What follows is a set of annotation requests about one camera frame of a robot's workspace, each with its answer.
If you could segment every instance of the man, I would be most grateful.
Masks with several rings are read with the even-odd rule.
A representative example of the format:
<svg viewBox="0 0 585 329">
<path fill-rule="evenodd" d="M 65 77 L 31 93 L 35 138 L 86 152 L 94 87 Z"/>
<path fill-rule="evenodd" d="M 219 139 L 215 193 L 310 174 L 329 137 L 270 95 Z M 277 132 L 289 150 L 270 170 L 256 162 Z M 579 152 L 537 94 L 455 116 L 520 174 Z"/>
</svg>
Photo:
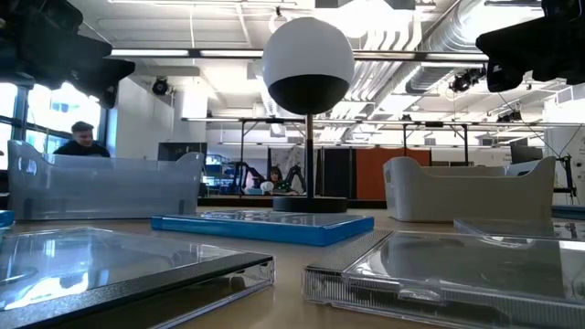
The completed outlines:
<svg viewBox="0 0 585 329">
<path fill-rule="evenodd" d="M 59 147 L 54 154 L 110 157 L 110 152 L 93 141 L 93 126 L 76 122 L 71 126 L 73 140 Z"/>
</svg>

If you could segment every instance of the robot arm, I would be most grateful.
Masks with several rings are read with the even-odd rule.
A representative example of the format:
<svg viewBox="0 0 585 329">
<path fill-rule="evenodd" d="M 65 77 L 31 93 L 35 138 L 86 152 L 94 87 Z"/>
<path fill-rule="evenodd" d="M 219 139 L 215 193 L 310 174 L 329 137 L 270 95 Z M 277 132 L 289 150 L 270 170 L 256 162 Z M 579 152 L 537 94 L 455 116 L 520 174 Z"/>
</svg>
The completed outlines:
<svg viewBox="0 0 585 329">
<path fill-rule="evenodd" d="M 301 181 L 301 187 L 303 189 L 303 192 L 306 192 L 307 190 L 307 186 L 306 186 L 306 182 L 304 181 L 304 177 L 303 177 L 303 171 L 301 170 L 301 167 L 298 165 L 294 165 L 291 169 L 289 169 L 289 173 L 286 176 L 286 179 L 284 180 L 289 186 L 293 185 L 293 179 L 295 176 L 299 177 L 299 180 Z"/>
<path fill-rule="evenodd" d="M 232 180 L 232 193 L 235 193 L 236 188 L 238 187 L 240 190 L 246 189 L 246 178 L 248 177 L 248 173 L 252 175 L 252 179 L 254 180 L 254 187 L 260 188 L 260 185 L 266 181 L 266 178 L 262 176 L 256 169 L 250 167 L 245 162 L 236 162 L 236 168 L 234 170 L 234 178 Z"/>
</svg>

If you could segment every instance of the dark hair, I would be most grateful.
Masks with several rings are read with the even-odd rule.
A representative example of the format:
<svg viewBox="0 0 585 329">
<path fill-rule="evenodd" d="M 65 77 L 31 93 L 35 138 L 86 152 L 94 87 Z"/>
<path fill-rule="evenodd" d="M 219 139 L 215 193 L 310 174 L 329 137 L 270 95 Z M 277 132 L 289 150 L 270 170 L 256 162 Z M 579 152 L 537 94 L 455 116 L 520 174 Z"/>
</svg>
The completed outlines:
<svg viewBox="0 0 585 329">
<path fill-rule="evenodd" d="M 276 166 L 276 165 L 272 166 L 272 167 L 271 167 L 271 175 L 272 175 L 272 174 L 276 174 L 276 175 L 278 175 L 278 180 L 279 180 L 279 181 L 282 181 L 282 172 L 281 172 L 281 168 L 279 168 L 279 167 L 278 167 L 278 166 Z"/>
<path fill-rule="evenodd" d="M 72 133 L 88 132 L 92 130 L 93 126 L 87 122 L 75 122 L 75 124 L 71 126 Z"/>
</svg>

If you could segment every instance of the table surface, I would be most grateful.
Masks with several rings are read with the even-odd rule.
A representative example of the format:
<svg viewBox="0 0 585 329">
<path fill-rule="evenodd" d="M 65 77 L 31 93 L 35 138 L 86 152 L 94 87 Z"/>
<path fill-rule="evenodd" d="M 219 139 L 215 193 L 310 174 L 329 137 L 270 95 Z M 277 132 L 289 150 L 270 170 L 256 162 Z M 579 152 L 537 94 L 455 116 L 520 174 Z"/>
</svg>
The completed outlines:
<svg viewBox="0 0 585 329">
<path fill-rule="evenodd" d="M 229 210 L 228 207 L 200 207 L 198 211 Z M 349 214 L 368 215 L 376 219 L 377 229 L 400 229 L 409 231 L 453 233 L 452 224 L 403 223 L 389 217 L 388 210 L 355 209 Z M 436 328 L 428 324 L 407 322 L 378 315 L 356 313 L 305 302 L 301 295 L 304 266 L 320 260 L 326 253 L 339 248 L 346 242 L 321 248 L 285 243 L 264 242 L 250 239 L 230 239 L 192 233 L 153 231 L 150 220 L 94 220 L 94 221 L 51 221 L 21 223 L 12 229 L 15 232 L 38 231 L 56 228 L 106 228 L 166 239 L 182 239 L 207 243 L 232 249 L 243 249 L 270 254 L 276 259 L 276 282 L 274 286 L 232 302 L 213 312 L 182 324 L 181 328 L 389 328 L 426 329 Z"/>
</svg>

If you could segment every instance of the orange wall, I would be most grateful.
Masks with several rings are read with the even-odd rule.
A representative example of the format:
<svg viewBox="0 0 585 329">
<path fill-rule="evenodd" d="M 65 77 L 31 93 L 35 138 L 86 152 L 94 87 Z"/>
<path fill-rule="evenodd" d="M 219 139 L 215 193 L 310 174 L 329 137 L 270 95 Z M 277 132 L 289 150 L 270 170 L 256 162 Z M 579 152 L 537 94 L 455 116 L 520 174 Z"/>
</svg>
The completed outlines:
<svg viewBox="0 0 585 329">
<path fill-rule="evenodd" d="M 393 157 L 404 156 L 404 149 L 357 149 L 357 198 L 367 200 L 384 200 L 384 173 L 382 167 Z M 420 165 L 431 165 L 431 151 L 407 149 L 407 156 Z"/>
</svg>

